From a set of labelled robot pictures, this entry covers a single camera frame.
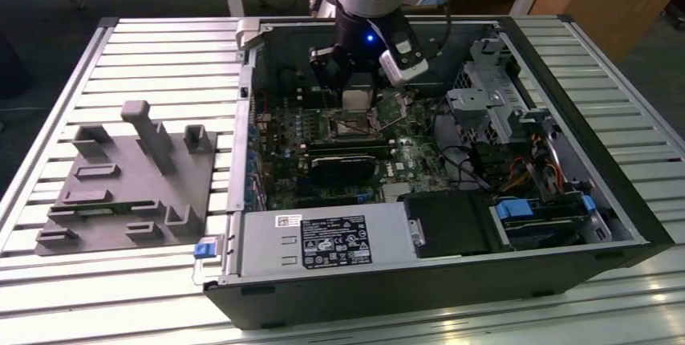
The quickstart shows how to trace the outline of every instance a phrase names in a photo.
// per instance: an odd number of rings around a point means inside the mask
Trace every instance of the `aluminum slat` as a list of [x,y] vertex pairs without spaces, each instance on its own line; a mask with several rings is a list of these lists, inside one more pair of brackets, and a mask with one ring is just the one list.
[[597,136],[607,148],[666,144],[663,136],[655,130],[603,132]]
[[[529,91],[535,103],[543,103],[537,91]],[[575,104],[627,102],[627,96],[619,90],[567,91],[569,98]]]
[[172,43],[235,41],[235,32],[167,32],[149,34],[112,34],[109,43]]
[[685,178],[685,162],[631,164],[622,166],[621,169],[633,183],[635,181]]
[[121,32],[203,32],[232,31],[238,22],[135,22],[119,23],[115,34]]
[[581,46],[538,46],[535,51],[541,56],[587,55]]
[[535,18],[533,20],[527,20],[526,18],[518,18],[515,23],[521,28],[563,28],[563,23],[558,21],[555,18],[539,19]]
[[196,42],[196,43],[123,43],[107,44],[103,55],[140,55],[173,52],[217,52],[236,51],[235,42]]
[[119,23],[129,22],[238,22],[239,18],[120,18]]
[[542,61],[549,67],[594,67],[597,65],[597,61],[590,56],[542,56]]
[[165,64],[234,63],[235,52],[191,52],[145,55],[103,55],[97,66],[152,66]]
[[550,36],[547,38],[527,38],[533,46],[579,46],[579,41],[573,36]]
[[188,98],[192,103],[217,103],[238,100],[238,88],[216,88],[195,91],[137,91],[107,94],[83,94],[76,106],[85,107],[120,107],[127,100],[147,100],[155,104],[185,104]]
[[591,78],[591,77],[606,77],[606,71],[599,66],[595,67],[550,67],[549,70],[553,72],[557,78]]
[[238,63],[215,63],[179,66],[96,67],[91,79],[164,78],[173,76],[238,75]]
[[238,75],[91,80],[84,92],[171,91],[238,87]]
[[[527,90],[535,90],[535,84],[529,79],[521,79]],[[558,84],[566,90],[597,90],[618,88],[618,85],[609,78],[566,78],[558,79]]]
[[569,30],[562,26],[554,28],[521,28],[521,30],[529,38],[542,36],[569,36]]
[[646,201],[663,201],[685,197],[682,194],[683,180],[634,183],[634,188]]
[[643,130],[654,127],[643,116],[589,118],[587,123],[595,132]]

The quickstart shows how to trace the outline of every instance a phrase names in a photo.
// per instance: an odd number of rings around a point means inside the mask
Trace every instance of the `power supply label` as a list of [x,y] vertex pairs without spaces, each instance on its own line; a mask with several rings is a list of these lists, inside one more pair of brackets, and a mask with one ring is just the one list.
[[303,219],[302,265],[307,269],[371,263],[371,244],[363,215]]

